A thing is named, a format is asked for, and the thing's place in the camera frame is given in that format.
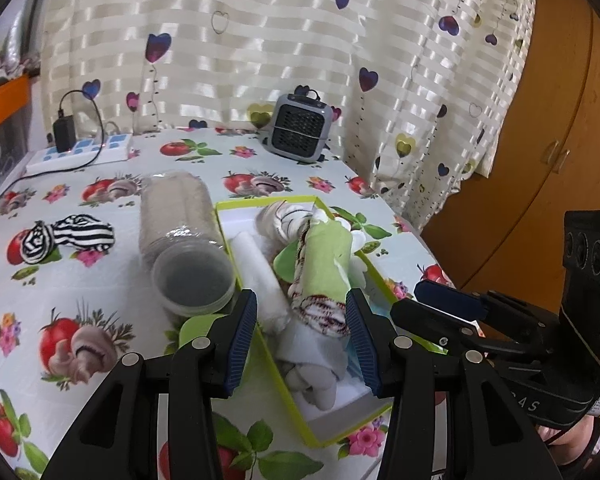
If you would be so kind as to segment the person's right hand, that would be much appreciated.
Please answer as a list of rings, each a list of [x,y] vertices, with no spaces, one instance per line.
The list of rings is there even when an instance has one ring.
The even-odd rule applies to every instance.
[[[600,419],[590,415],[585,416],[576,426],[573,426],[550,444],[550,454],[552,454],[558,466],[570,466],[580,460],[582,456],[585,456],[585,449],[592,441],[596,422],[600,422]],[[550,438],[559,434],[558,430],[543,426],[537,426],[536,430],[538,430],[538,434],[543,441],[550,440]],[[598,452],[600,452],[600,434],[592,448],[591,455],[584,463],[585,467],[592,462],[592,458]]]

